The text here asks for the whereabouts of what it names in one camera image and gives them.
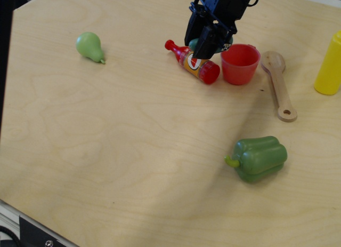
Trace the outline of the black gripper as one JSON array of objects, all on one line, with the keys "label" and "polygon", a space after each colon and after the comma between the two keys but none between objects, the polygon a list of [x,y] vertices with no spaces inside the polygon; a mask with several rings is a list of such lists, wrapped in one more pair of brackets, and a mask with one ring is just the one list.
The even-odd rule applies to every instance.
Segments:
[{"label": "black gripper", "polygon": [[185,33],[184,44],[197,40],[193,56],[210,59],[224,49],[226,34],[236,34],[235,22],[240,20],[251,0],[194,0],[189,7],[192,15]]}]

